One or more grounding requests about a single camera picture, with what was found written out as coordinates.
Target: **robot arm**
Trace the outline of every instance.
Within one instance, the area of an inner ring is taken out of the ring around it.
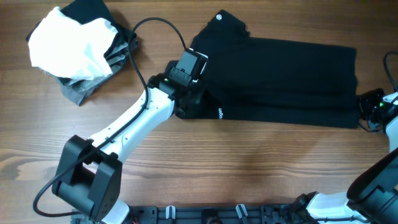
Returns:
[[[94,162],[98,164],[98,168],[94,174],[84,168],[83,163],[78,164],[53,184],[53,194],[75,207],[91,221],[109,224],[132,223],[133,218],[139,214],[136,211],[133,213],[131,207],[118,199],[123,163],[157,125],[173,113],[184,113],[186,107],[200,103],[204,91],[204,84],[200,78],[207,61],[205,55],[187,49],[175,67],[152,77],[148,82],[149,98],[145,110],[100,150],[97,150],[98,146],[108,141],[110,136],[118,132],[141,110],[146,100],[145,93],[115,122],[89,139],[74,136],[67,141],[57,175],[66,172],[67,167],[93,151],[95,153],[84,163]],[[323,195],[314,192],[303,194],[294,203],[287,205],[247,208],[244,205],[178,210],[173,206],[151,207],[150,223],[175,223],[179,217],[188,217],[191,220],[189,223],[187,220],[179,222],[186,224],[222,223],[217,218],[218,212],[222,212],[225,219],[235,220],[233,223],[243,224],[360,224],[370,221],[377,224],[398,223],[398,191],[394,188],[398,184],[397,99],[398,93],[384,96],[384,92],[376,90],[358,100],[362,119],[368,122],[370,128],[382,127],[389,136],[391,153],[359,177],[348,193]]]
[[[93,151],[84,163],[94,162],[98,168],[94,174],[78,164],[53,184],[53,194],[96,222],[119,224],[128,219],[129,207],[118,200],[122,165],[157,125],[173,113],[184,113],[186,107],[200,103],[204,92],[201,75],[207,61],[206,55],[186,49],[175,67],[150,78],[148,104],[129,126],[121,129],[144,106],[145,92],[115,122],[88,140],[74,136],[67,141],[57,175]],[[109,140],[114,133],[119,134]],[[109,143],[97,150],[105,141]]]

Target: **black bracket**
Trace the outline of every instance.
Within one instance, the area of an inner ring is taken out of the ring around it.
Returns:
[[[205,92],[205,82],[201,77],[207,63],[206,56],[185,49],[178,62],[169,63],[164,73],[149,79],[148,87],[158,88],[175,100],[174,113],[177,116],[192,117],[192,108],[200,108],[203,104],[201,99]]]
[[[73,136],[65,144],[57,174],[72,163],[96,150],[90,140]],[[98,164],[96,173],[78,164],[53,184],[52,193],[78,209],[95,222],[101,221],[112,209],[120,193],[122,162],[116,154],[97,151],[85,164]]]
[[[303,195],[298,198],[300,205],[268,204],[263,206],[236,207],[174,207],[158,208],[155,206],[132,206],[123,224],[314,224],[313,220],[301,217],[299,211],[305,210],[306,200]],[[95,224],[84,216],[75,215],[71,224]]]

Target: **folded black shirt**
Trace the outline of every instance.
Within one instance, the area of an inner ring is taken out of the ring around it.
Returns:
[[[209,57],[206,91],[181,118],[358,126],[355,49],[253,38],[224,10],[191,48]]]

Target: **gray cloth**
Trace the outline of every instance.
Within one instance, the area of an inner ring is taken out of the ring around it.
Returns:
[[[94,80],[73,80],[70,78],[60,78],[53,76],[54,79],[60,84],[61,92],[64,97],[80,106],[87,96],[90,96],[95,89],[101,84],[108,81],[113,75],[117,74],[126,63],[127,59],[127,46],[125,42],[117,47],[107,57],[109,66],[111,67],[112,74],[107,77],[98,77]]]

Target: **black mount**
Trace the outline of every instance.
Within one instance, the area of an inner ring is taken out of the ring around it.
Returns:
[[[359,114],[361,119],[368,123],[370,131],[385,129],[398,115],[398,106],[384,102],[384,96],[384,90],[381,88],[357,96],[356,105]]]
[[[205,92],[205,83],[201,77],[207,63],[206,56],[185,49],[179,61],[170,62],[164,73],[149,79],[148,87],[158,88],[175,100],[174,112],[178,117],[192,117],[187,111],[195,111],[193,107],[200,108]]]
[[[317,193],[301,195],[294,203],[236,207],[130,207],[123,224],[316,224],[305,209]],[[71,224],[95,224],[84,215],[72,216]]]
[[[70,138],[63,147],[57,174],[90,151],[96,150],[92,141],[78,136]],[[53,184],[52,193],[78,209],[92,220],[99,222],[111,210],[120,193],[122,163],[116,154],[97,151],[85,164],[98,164],[96,173],[78,164]]]

